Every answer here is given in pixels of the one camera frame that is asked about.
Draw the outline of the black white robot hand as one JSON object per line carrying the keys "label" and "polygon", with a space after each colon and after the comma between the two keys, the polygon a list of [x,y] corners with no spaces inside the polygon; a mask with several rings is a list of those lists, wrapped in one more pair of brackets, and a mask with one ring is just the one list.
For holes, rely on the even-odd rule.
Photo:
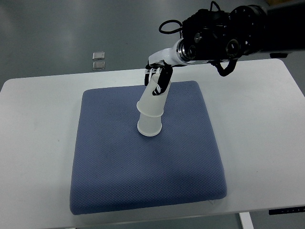
{"label": "black white robot hand", "polygon": [[173,47],[163,49],[149,56],[145,67],[145,86],[148,85],[150,77],[160,69],[157,85],[152,91],[153,96],[161,95],[166,91],[173,73],[173,67],[186,66],[188,64],[182,58],[182,47],[183,38],[179,39]]}

